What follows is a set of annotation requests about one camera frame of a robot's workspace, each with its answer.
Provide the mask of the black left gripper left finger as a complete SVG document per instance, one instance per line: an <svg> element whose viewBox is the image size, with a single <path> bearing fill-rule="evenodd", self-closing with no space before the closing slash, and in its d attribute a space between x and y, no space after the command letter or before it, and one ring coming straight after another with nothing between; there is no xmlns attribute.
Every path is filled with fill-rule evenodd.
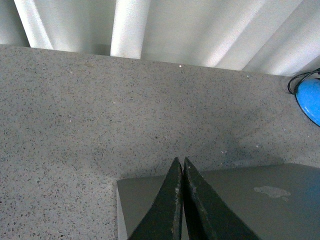
<svg viewBox="0 0 320 240"><path fill-rule="evenodd" d="M150 209L130 240L180 240L183 218L183 171L175 157Z"/></svg>

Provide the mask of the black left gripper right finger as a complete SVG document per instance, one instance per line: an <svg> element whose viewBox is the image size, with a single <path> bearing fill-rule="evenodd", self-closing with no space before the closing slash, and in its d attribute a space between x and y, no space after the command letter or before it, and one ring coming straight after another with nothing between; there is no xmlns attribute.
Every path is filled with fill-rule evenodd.
<svg viewBox="0 0 320 240"><path fill-rule="evenodd" d="M183 205L190 240L259 240L204 179L184 159Z"/></svg>

